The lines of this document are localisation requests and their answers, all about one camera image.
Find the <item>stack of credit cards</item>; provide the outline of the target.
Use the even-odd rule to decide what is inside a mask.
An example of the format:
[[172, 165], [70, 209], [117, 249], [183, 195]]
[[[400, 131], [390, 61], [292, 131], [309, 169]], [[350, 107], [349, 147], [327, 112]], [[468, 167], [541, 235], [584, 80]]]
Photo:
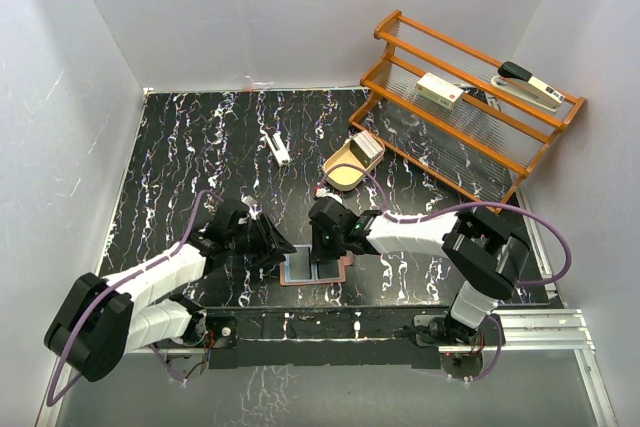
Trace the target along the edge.
[[368, 131], [361, 131], [354, 135], [350, 139], [349, 149], [355, 158], [364, 166], [371, 165], [384, 152], [384, 146]]

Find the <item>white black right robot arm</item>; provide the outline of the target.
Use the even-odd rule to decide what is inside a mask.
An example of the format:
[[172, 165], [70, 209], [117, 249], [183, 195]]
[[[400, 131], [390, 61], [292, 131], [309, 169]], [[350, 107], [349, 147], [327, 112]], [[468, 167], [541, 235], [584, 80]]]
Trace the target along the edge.
[[331, 196], [320, 197], [308, 214], [311, 256], [318, 262], [348, 253], [396, 252], [448, 258], [465, 279], [448, 312], [410, 330], [427, 345], [470, 345], [482, 322], [501, 301], [512, 297], [528, 261], [530, 243], [511, 224], [485, 206], [463, 205], [423, 221], [418, 215], [394, 217], [379, 210], [359, 215]]

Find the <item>beige oval card tray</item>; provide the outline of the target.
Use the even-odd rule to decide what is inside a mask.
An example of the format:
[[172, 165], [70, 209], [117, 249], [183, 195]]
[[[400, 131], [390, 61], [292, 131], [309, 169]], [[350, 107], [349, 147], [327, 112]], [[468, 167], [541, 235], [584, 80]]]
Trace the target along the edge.
[[342, 192], [355, 189], [365, 178], [365, 174], [361, 172], [361, 170], [371, 173], [381, 162], [385, 153], [385, 146], [373, 136], [384, 146], [384, 152], [371, 165], [364, 166], [355, 158], [349, 149], [349, 142], [352, 137], [348, 138], [343, 146], [325, 161], [323, 166], [324, 173], [327, 175], [326, 181], [332, 187]]

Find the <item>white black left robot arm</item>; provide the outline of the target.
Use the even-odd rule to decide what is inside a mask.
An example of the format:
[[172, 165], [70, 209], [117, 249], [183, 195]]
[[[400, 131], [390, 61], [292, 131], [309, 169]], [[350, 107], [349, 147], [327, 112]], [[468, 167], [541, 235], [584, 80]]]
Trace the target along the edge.
[[229, 257], [262, 268], [295, 251], [266, 214], [227, 199], [211, 221], [189, 226], [185, 239], [151, 260], [106, 277], [79, 277], [44, 344], [90, 382], [106, 377], [125, 354], [141, 347], [162, 340], [197, 345], [207, 330], [204, 310], [176, 289], [205, 277]]

